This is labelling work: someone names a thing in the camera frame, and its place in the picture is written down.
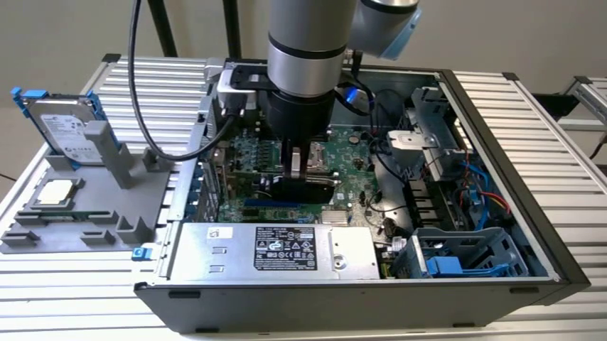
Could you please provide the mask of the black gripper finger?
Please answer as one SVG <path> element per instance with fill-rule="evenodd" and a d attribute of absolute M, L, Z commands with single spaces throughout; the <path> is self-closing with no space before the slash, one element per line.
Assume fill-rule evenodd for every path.
<path fill-rule="evenodd" d="M 310 144 L 311 140 L 292 141 L 287 138 L 283 139 L 280 160 L 286 178 L 306 181 Z"/>

